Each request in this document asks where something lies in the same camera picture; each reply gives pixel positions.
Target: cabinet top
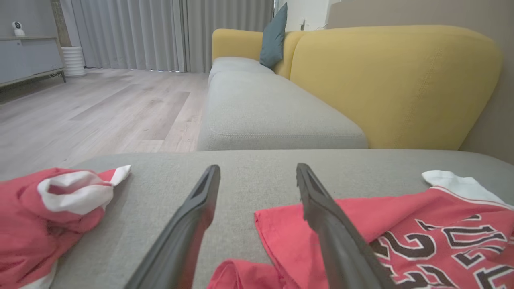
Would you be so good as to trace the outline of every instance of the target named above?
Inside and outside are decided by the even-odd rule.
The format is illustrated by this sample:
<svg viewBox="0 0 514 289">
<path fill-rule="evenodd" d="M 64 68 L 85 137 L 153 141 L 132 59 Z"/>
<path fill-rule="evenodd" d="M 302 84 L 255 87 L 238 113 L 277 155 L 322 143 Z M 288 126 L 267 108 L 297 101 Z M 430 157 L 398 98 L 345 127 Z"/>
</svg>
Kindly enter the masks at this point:
<svg viewBox="0 0 514 289">
<path fill-rule="evenodd" d="M 42 36 L 42 35 L 29 35 L 29 36 L 0 36 L 0 40 L 27 40 L 27 39 L 48 39 L 57 38 L 56 36 Z"/>
</svg>

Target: white camera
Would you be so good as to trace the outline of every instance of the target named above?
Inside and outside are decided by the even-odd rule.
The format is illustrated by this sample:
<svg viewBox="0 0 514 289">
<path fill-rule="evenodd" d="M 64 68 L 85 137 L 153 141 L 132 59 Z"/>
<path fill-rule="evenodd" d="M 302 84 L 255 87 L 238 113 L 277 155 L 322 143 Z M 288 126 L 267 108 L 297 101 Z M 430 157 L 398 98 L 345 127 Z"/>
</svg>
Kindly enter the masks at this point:
<svg viewBox="0 0 514 289">
<path fill-rule="evenodd" d="M 14 35 L 16 35 L 18 37 L 25 36 L 25 32 L 22 29 L 23 25 L 20 22 L 14 21 L 12 23 L 12 28 L 14 28 Z"/>
</svg>

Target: red fabric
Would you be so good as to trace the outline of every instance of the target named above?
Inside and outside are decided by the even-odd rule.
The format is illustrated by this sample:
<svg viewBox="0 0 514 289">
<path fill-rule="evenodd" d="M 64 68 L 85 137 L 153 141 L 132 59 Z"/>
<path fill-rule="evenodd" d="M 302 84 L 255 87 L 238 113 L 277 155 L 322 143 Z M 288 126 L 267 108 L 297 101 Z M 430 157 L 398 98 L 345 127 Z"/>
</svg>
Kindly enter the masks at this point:
<svg viewBox="0 0 514 289">
<path fill-rule="evenodd" d="M 115 170 L 100 175 L 111 180 Z M 53 168 L 0 183 L 0 287 L 19 288 L 48 275 L 55 261 L 104 216 L 102 207 L 80 215 L 49 211 L 38 193 L 48 178 L 77 170 Z M 109 183 L 98 183 L 110 186 Z M 52 194 L 68 194 L 52 186 Z"/>
<path fill-rule="evenodd" d="M 423 282 L 459 288 L 487 288 L 487 282 L 491 288 L 514 286 L 514 211 L 506 206 L 473 203 L 435 188 L 415 195 L 336 202 L 375 252 L 387 252 L 377 256 L 402 287 L 427 287 Z M 302 205 L 257 211 L 255 226 L 274 266 L 231 260 L 230 268 L 216 269 L 209 288 L 251 288 L 246 285 L 260 283 L 273 285 L 268 288 L 328 288 L 319 241 L 303 220 Z M 415 238 L 423 238 L 425 249 L 416 250 L 420 243 Z M 435 247 L 428 256 L 430 239 Z M 476 259 L 469 268 L 456 257 L 466 252 L 457 257 Z M 223 283 L 218 283 L 220 270 L 225 271 Z"/>
</svg>

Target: sofa armrest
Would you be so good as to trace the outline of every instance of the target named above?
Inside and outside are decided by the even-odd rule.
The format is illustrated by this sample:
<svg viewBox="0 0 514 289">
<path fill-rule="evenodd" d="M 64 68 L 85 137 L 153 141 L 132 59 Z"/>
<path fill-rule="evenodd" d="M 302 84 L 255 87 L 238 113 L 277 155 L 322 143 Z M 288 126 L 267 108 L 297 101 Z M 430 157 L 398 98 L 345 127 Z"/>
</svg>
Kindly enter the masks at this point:
<svg viewBox="0 0 514 289">
<path fill-rule="evenodd" d="M 216 29 L 212 34 L 212 60 L 218 57 L 246 57 L 259 61 L 262 32 Z"/>
</svg>

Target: wall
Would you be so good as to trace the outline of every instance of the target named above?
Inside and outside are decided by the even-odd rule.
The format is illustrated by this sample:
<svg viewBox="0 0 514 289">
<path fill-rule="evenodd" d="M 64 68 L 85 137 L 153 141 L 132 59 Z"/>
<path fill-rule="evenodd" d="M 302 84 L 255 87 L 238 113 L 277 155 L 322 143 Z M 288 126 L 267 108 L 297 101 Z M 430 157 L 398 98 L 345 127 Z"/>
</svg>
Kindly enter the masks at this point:
<svg viewBox="0 0 514 289">
<path fill-rule="evenodd" d="M 504 54 L 500 80 L 461 150 L 514 164 L 514 2 L 512 0 L 345 0 L 332 6 L 328 28 L 444 24 L 492 38 Z"/>
<path fill-rule="evenodd" d="M 279 7 L 287 2 L 286 31 L 300 30 L 300 18 L 305 18 L 304 30 L 322 29 L 326 24 L 329 3 L 339 0 L 277 0 Z"/>
<path fill-rule="evenodd" d="M 57 36 L 50 0 L 0 0 L 0 37 L 14 36 L 14 21 L 27 35 Z"/>
</svg>

